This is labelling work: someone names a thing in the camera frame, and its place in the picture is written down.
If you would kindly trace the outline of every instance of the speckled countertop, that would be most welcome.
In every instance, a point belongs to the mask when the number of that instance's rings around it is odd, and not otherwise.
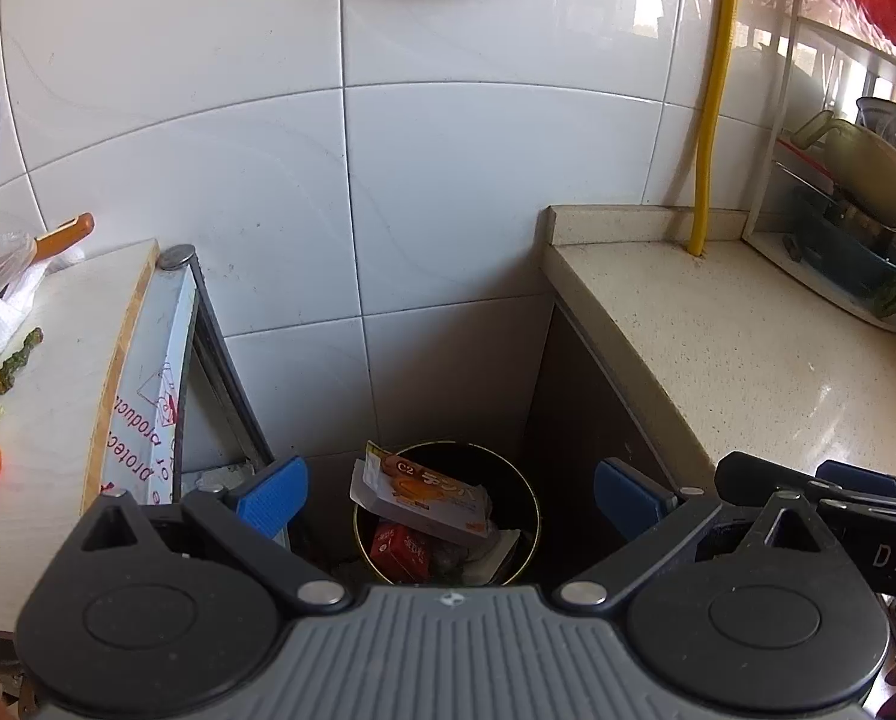
[[[896,335],[743,242],[547,247],[544,269],[678,484],[735,449],[896,474]]]

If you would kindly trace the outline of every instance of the red package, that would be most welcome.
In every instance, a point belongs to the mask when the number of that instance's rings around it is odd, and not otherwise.
[[[427,537],[396,522],[380,522],[371,542],[371,560],[391,581],[427,581]]]

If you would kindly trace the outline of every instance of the blue gripper pad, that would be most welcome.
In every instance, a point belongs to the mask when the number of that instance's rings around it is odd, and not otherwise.
[[[625,473],[620,467],[603,460],[595,469],[595,503],[627,541],[641,536],[667,514],[664,498],[655,490],[639,484],[642,474],[637,471],[632,474],[631,471],[634,469],[628,469]]]
[[[229,493],[235,512],[255,530],[274,538],[307,501],[307,465],[294,457],[270,464]]]
[[[857,466],[848,466],[835,460],[826,460],[817,467],[814,475],[825,482],[841,485],[845,490],[896,498],[896,479],[888,474],[859,469]]]

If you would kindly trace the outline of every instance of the pot handle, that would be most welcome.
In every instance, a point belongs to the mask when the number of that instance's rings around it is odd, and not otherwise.
[[[817,139],[824,135],[825,132],[835,126],[834,119],[834,111],[821,111],[820,113],[815,114],[804,127],[801,127],[801,129],[792,135],[792,138],[790,138],[792,146],[797,146],[797,148],[801,148],[802,151],[808,146],[811,146],[811,144],[817,141]]]

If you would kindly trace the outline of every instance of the gray plastic housing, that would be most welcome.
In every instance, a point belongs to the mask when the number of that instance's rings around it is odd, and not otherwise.
[[[302,619],[254,680],[178,716],[713,720],[739,715],[691,704],[664,688],[633,661],[610,623],[558,613],[533,587],[375,586],[358,608]],[[38,720],[78,717],[58,707],[38,714]],[[858,706],[815,717],[869,720]]]

